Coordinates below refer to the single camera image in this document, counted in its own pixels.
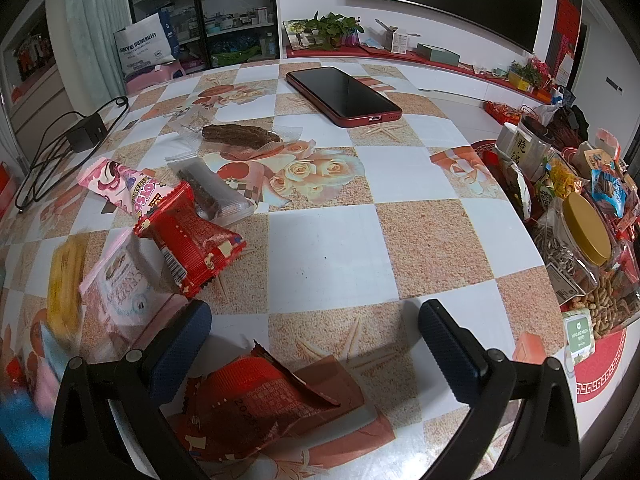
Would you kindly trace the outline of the potted green plant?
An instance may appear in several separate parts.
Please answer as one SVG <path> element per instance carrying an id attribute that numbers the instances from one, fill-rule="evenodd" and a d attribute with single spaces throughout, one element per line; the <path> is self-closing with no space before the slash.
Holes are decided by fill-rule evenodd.
<path id="1" fill-rule="evenodd" d="M 320 50 L 337 50 L 341 47 L 357 47 L 359 35 L 364 33 L 360 18 L 329 12 L 318 13 L 304 21 L 304 33 L 314 38 L 314 47 Z"/>

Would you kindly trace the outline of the black shelving unit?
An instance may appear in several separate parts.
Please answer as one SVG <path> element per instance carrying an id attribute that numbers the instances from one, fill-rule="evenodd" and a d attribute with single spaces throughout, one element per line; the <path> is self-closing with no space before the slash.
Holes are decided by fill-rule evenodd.
<path id="1" fill-rule="evenodd" d="M 169 15 L 189 72 L 280 58 L 277 0 L 129 0 L 135 22 Z"/>

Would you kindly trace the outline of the white blue paper bag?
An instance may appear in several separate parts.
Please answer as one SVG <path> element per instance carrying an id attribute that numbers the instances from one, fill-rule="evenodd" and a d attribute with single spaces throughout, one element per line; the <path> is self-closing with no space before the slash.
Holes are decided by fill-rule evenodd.
<path id="1" fill-rule="evenodd" d="M 115 32 L 114 39 L 125 78 L 148 67 L 174 62 L 179 55 L 179 41 L 166 10 Z"/>

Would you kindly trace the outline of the green rectangular box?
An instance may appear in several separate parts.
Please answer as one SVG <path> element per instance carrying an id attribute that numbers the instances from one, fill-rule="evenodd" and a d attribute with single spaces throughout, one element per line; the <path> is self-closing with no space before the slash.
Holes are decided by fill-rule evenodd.
<path id="1" fill-rule="evenodd" d="M 448 49 L 430 46 L 429 44 L 417 44 L 414 52 L 425 58 L 427 61 L 449 66 L 457 66 L 460 61 L 460 55 Z"/>

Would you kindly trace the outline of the yellow snack packet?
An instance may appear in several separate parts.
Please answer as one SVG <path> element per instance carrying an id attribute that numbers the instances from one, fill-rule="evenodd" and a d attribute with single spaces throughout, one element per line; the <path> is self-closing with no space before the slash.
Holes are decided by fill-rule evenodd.
<path id="1" fill-rule="evenodd" d="M 62 341 L 72 341 L 80 326 L 80 292 L 88 235 L 70 236 L 52 254 L 47 324 L 52 334 Z"/>

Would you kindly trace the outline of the dark snack bar clear wrapper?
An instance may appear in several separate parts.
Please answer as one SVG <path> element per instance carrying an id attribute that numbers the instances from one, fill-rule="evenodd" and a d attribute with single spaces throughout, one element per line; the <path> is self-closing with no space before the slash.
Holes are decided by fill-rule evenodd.
<path id="1" fill-rule="evenodd" d="M 168 168 L 191 185 L 196 211 L 201 218 L 228 228 L 254 214 L 255 205 L 210 170 L 195 153 L 167 159 Z"/>

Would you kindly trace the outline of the gold lid plastic jar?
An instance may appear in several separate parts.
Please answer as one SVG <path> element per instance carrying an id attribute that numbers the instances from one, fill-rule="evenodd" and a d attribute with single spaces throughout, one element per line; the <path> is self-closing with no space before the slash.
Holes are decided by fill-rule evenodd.
<path id="1" fill-rule="evenodd" d="M 544 261 L 552 276 L 562 278 L 577 295 L 592 292 L 612 256 L 612 243 L 596 208 L 582 194 L 571 192 L 552 200 L 544 223 Z"/>

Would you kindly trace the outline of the torn red wrapper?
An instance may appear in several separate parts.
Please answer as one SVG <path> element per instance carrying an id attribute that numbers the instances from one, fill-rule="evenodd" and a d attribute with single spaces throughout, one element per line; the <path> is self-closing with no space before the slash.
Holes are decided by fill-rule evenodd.
<path id="1" fill-rule="evenodd" d="M 361 388 L 333 356 L 295 374 L 254 344 L 218 370 L 188 378 L 182 411 L 168 422 L 194 458 L 221 463 L 318 429 L 363 403 Z"/>

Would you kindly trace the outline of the brown wafer in clear wrapper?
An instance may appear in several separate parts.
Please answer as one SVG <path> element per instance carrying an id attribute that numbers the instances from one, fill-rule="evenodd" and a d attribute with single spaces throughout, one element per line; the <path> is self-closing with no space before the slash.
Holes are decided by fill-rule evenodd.
<path id="1" fill-rule="evenodd" d="M 235 124 L 207 125 L 202 129 L 202 137 L 208 142 L 240 146 L 252 150 L 258 150 L 269 143 L 281 141 L 277 133 L 262 127 Z"/>

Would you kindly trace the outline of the pink strawberry snack packet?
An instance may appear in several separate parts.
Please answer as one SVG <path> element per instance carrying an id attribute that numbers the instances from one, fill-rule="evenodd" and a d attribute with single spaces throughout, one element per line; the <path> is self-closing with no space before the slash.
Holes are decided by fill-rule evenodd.
<path id="1" fill-rule="evenodd" d="M 82 170 L 77 182 L 136 219 L 148 216 L 174 190 L 156 177 L 106 157 Z"/>

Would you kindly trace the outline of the white pink crispy snack packet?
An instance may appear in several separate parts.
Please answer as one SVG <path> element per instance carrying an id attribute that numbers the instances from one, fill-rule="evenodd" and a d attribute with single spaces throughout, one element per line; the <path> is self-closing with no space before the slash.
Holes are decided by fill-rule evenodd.
<path id="1" fill-rule="evenodd" d="M 144 349 L 188 303 L 150 240 L 122 231 L 79 286 L 86 308 L 79 353 L 89 362 Z"/>

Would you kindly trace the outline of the red snack tray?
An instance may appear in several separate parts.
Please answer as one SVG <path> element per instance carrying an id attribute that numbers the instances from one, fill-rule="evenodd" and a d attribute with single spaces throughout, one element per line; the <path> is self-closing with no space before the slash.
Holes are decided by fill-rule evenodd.
<path id="1" fill-rule="evenodd" d="M 593 139 L 577 107 L 532 110 L 487 101 L 500 124 L 474 143 L 524 220 L 561 307 L 577 400 L 612 382 L 639 318 L 639 189 L 615 136 Z"/>

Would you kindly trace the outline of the red candy packet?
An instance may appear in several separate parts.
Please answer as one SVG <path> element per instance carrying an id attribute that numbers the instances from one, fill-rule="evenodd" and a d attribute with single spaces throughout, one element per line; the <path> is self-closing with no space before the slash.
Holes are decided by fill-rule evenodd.
<path id="1" fill-rule="evenodd" d="M 192 188 L 186 181 L 136 223 L 134 234 L 160 248 L 172 279 L 186 298 L 194 298 L 246 247 L 240 234 L 198 215 Z"/>

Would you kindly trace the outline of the black power adapter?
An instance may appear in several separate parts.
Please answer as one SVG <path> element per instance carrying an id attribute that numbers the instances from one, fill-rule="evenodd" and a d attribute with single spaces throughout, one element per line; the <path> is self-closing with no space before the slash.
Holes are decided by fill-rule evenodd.
<path id="1" fill-rule="evenodd" d="M 65 133 L 65 139 L 74 153 L 81 153 L 101 144 L 107 136 L 107 128 L 99 113 L 81 118 Z"/>

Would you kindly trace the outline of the red-cased smartphone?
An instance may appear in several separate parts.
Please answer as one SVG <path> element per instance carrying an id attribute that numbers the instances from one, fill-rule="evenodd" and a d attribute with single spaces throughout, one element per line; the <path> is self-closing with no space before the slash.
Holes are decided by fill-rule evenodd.
<path id="1" fill-rule="evenodd" d="M 285 79 L 342 128 L 394 122 L 402 116 L 402 109 L 386 96 L 335 67 L 293 70 Z"/>

